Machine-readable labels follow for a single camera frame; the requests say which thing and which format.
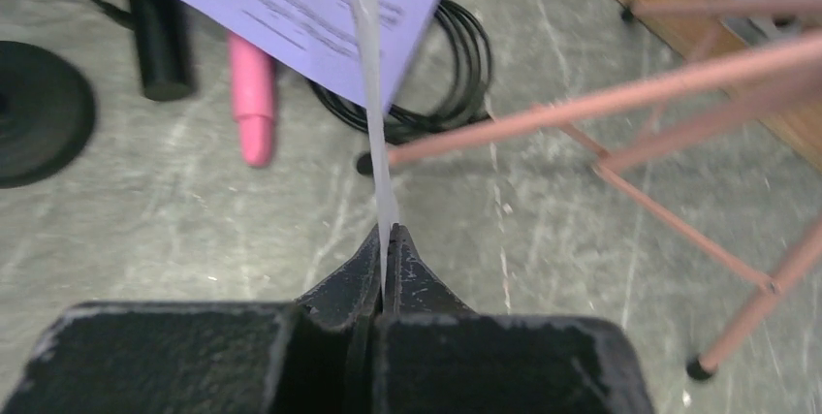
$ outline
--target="black leg cap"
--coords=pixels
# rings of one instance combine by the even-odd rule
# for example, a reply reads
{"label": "black leg cap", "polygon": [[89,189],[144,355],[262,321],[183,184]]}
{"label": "black leg cap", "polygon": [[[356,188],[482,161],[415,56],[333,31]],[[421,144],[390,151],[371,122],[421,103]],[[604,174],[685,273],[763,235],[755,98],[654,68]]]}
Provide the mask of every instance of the black leg cap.
{"label": "black leg cap", "polygon": [[628,2],[625,3],[625,7],[622,8],[622,13],[619,14],[619,17],[622,18],[622,21],[624,21],[626,23],[633,23],[634,20],[637,19],[636,16],[634,16],[633,8],[634,8],[634,1],[633,0],[629,0]]}
{"label": "black leg cap", "polygon": [[363,176],[374,175],[374,164],[371,163],[370,152],[365,152],[357,159],[357,173]]}
{"label": "black leg cap", "polygon": [[688,372],[688,376],[691,377],[691,380],[697,382],[707,382],[708,380],[711,380],[714,375],[716,375],[716,371],[711,372],[702,367],[702,364],[699,362],[699,356],[696,356],[688,361],[688,365],[685,370]]}

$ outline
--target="pink metal frame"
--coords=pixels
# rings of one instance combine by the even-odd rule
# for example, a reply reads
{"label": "pink metal frame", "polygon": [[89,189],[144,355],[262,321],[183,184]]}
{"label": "pink metal frame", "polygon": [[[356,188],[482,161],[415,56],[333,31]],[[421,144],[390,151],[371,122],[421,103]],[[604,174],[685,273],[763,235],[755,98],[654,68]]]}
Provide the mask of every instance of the pink metal frame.
{"label": "pink metal frame", "polygon": [[[634,4],[631,11],[638,17],[754,14],[798,16],[822,13],[822,0],[686,0]],[[579,99],[547,106],[538,105],[530,111],[397,146],[389,151],[389,161],[392,166],[396,166],[452,150],[528,134],[539,128],[558,127],[597,155],[595,171],[603,179],[690,239],[716,262],[757,286],[757,291],[724,332],[697,358],[699,369],[705,374],[711,374],[822,256],[822,214],[808,228],[805,236],[787,251],[778,267],[765,273],[708,239],[619,176],[630,167],[734,130],[752,119],[799,106],[813,96],[822,95],[822,31],[805,33],[789,42],[703,61],[716,43],[721,28],[717,23],[708,31],[687,57],[688,63],[677,71],[629,82]],[[759,84],[744,95],[662,132],[653,130],[665,110],[665,100],[752,80],[758,80]],[[656,104],[636,140],[626,148],[609,150],[572,125],[577,120],[653,103],[662,104]]]}

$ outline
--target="gray floor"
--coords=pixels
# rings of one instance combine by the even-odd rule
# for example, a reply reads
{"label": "gray floor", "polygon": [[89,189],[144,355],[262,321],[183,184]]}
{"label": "gray floor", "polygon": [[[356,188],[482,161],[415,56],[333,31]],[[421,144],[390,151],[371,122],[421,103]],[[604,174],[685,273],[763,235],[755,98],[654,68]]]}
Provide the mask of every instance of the gray floor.
{"label": "gray floor", "polygon": [[[678,66],[613,0],[457,0],[493,38],[495,114]],[[230,116],[221,29],[192,14],[202,89],[186,102],[139,96],[131,38],[80,0],[0,0],[0,39],[54,50],[96,85],[100,126],[77,163],[0,194],[0,392],[41,329],[86,300],[288,300],[336,268],[375,222],[352,169],[365,139],[280,73],[275,163],[246,168]],[[447,86],[432,32],[401,103]],[[682,103],[672,117],[716,96]],[[586,125],[623,142],[634,113]],[[490,313],[596,315],[642,357],[658,412],[822,412],[819,273],[806,280],[707,386],[682,362],[704,348],[749,287],[586,167],[556,131],[395,173],[421,254]],[[820,176],[758,124],[631,175],[700,230],[767,269],[822,207]]]}

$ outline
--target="concrete floor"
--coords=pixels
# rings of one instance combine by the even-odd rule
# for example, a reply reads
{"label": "concrete floor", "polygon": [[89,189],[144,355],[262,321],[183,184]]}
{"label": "concrete floor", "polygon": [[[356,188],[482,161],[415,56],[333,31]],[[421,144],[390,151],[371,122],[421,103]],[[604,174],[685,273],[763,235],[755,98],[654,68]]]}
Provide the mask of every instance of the concrete floor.
{"label": "concrete floor", "polygon": [[[457,0],[493,39],[495,114],[676,67],[613,0]],[[279,148],[245,167],[230,116],[223,31],[192,13],[202,88],[141,98],[131,37],[80,0],[0,0],[0,39],[54,50],[92,79],[99,129],[80,159],[0,194],[0,392],[39,332],[86,300],[289,300],[351,254],[375,222],[354,157],[365,138],[279,74]],[[430,34],[400,103],[448,83]],[[717,96],[682,103],[671,117]],[[644,114],[586,125],[627,140]],[[487,313],[596,315],[636,345],[659,413],[822,412],[822,275],[807,279],[709,385],[684,374],[750,287],[604,184],[556,131],[395,172],[404,222],[430,267]],[[758,124],[631,178],[756,267],[775,263],[822,207],[820,176]]]}

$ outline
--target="black round disc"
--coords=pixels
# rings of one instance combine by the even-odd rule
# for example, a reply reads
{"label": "black round disc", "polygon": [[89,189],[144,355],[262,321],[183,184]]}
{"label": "black round disc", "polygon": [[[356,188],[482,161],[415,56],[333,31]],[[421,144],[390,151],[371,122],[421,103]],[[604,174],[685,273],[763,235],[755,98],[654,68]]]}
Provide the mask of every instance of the black round disc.
{"label": "black round disc", "polygon": [[0,188],[31,184],[71,163],[91,137],[91,84],[43,48],[0,41]]}

